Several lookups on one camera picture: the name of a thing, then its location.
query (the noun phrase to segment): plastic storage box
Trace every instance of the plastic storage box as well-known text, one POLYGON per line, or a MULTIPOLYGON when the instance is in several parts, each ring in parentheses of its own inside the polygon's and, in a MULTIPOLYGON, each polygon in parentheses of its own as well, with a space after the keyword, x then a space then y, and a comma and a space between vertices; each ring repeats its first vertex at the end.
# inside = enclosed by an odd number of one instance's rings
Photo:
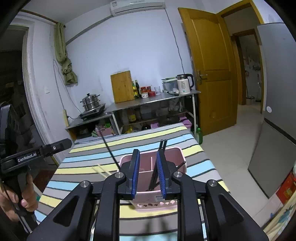
POLYGON ((143 120, 148 120, 152 118, 152 110, 148 105, 141 105, 140 113, 143 120))
MULTIPOLYGON (((157 151, 148 151, 140 153, 140 169, 136 197, 131 201, 132 205, 139 212, 151 212, 177 208, 177 200, 164 200, 161 195, 159 185, 154 191, 147 191, 152 176, 157 151)), ((119 165, 131 160, 131 154, 121 158, 119 165)), ((182 150, 179 147, 167 148, 165 158, 180 165, 185 161, 182 150)), ((186 164, 179 168, 179 171, 186 173, 186 164)))
POLYGON ((178 82, 176 78, 165 79, 163 81, 163 89, 169 93, 179 93, 178 82))

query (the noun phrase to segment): yellow door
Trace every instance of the yellow door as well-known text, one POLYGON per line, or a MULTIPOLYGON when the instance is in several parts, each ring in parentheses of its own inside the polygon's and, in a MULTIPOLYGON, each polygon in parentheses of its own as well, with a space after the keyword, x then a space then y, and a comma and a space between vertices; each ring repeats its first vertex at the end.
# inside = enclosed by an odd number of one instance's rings
POLYGON ((178 8, 191 50, 199 96, 202 132, 210 134, 235 125, 237 81, 231 40, 216 14, 178 8))

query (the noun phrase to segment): white kettle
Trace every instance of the white kettle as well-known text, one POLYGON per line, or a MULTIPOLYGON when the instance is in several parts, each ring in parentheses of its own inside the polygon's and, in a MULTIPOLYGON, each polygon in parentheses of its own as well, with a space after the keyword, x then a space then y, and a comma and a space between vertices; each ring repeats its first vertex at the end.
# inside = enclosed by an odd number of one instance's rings
POLYGON ((179 94, 190 93, 190 89, 194 86, 193 75, 192 74, 178 74, 176 78, 177 78, 177 83, 178 83, 179 94), (188 77, 191 78, 192 85, 189 85, 188 77))

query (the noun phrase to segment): red box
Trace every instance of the red box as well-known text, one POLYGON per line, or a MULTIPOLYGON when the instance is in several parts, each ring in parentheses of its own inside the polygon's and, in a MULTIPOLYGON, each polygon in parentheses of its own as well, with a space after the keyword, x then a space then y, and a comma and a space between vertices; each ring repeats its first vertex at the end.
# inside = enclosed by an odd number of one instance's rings
POLYGON ((296 182, 293 173, 290 172, 289 176, 285 179, 284 183, 281 185, 276 195, 280 201, 285 204, 296 190, 296 182))

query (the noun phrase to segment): door handle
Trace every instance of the door handle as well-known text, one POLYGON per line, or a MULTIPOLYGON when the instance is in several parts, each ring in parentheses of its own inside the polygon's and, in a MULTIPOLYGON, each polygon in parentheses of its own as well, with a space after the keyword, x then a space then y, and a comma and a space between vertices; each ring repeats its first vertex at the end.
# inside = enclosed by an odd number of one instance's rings
POLYGON ((207 74, 200 74, 200 70, 197 71, 197 79, 198 79, 198 83, 201 85, 202 84, 202 80, 204 76, 207 76, 207 74))

